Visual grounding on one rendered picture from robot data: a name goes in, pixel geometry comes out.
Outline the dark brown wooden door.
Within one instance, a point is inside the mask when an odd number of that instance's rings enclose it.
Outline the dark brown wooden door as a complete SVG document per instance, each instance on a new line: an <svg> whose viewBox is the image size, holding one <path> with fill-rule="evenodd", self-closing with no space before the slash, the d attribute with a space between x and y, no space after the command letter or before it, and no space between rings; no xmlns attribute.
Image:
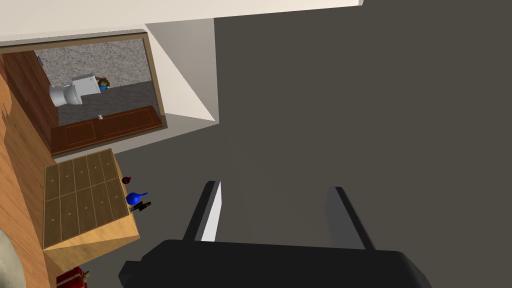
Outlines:
<svg viewBox="0 0 512 288"><path fill-rule="evenodd" d="M152 105L53 127L50 153L60 154L159 128L161 116Z"/></svg>

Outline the white toilet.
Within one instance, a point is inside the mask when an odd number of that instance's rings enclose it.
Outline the white toilet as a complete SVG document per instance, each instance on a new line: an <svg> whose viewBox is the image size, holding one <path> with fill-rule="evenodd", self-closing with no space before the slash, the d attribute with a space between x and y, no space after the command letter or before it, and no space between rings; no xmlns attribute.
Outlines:
<svg viewBox="0 0 512 288"><path fill-rule="evenodd" d="M110 82L105 77L97 77L93 73L72 78L67 85L49 85L49 95L56 107L64 105L82 105L82 97L100 94L110 88Z"/></svg>

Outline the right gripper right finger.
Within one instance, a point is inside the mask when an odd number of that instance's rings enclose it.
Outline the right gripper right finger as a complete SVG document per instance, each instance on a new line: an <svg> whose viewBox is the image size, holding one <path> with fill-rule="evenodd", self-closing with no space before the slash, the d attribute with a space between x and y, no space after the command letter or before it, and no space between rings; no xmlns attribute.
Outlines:
<svg viewBox="0 0 512 288"><path fill-rule="evenodd" d="M340 186L328 189L325 217L334 248L374 250L361 219Z"/></svg>

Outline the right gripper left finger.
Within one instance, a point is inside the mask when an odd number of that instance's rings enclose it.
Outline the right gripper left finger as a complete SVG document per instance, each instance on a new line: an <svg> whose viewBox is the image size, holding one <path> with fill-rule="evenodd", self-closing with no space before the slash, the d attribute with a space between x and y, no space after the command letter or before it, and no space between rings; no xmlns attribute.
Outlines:
<svg viewBox="0 0 512 288"><path fill-rule="evenodd" d="M220 181L208 181L201 192L183 240L214 242L222 208Z"/></svg>

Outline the red box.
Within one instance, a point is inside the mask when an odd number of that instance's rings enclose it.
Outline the red box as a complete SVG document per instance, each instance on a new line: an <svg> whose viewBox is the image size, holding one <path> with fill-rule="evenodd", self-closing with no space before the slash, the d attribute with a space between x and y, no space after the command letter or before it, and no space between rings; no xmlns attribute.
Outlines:
<svg viewBox="0 0 512 288"><path fill-rule="evenodd" d="M89 271L83 271L79 266L65 272L56 278L56 288L88 288Z"/></svg>

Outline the wooden chest of drawers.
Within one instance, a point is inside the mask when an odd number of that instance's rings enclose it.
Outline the wooden chest of drawers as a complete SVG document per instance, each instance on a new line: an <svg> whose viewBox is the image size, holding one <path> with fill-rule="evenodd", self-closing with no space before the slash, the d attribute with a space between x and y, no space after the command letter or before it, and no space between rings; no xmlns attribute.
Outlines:
<svg viewBox="0 0 512 288"><path fill-rule="evenodd" d="M140 239L111 149L44 169L42 250L69 271Z"/></svg>

